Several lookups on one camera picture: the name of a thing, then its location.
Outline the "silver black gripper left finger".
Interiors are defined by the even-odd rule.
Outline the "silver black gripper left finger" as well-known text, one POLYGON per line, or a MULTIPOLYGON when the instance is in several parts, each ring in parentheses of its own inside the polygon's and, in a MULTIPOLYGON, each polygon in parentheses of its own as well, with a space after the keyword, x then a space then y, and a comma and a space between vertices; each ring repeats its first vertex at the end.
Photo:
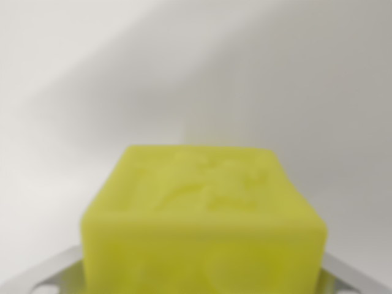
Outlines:
POLYGON ((1 293, 33 293, 43 286, 55 293, 85 293, 81 246, 72 246, 1 285, 1 293))

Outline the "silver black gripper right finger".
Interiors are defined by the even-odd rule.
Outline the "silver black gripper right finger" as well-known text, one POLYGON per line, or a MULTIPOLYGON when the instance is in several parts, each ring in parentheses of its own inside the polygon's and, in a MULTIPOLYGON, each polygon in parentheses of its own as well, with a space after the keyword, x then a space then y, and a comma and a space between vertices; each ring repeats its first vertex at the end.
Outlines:
POLYGON ((317 293, 391 293, 391 287, 325 253, 317 293))

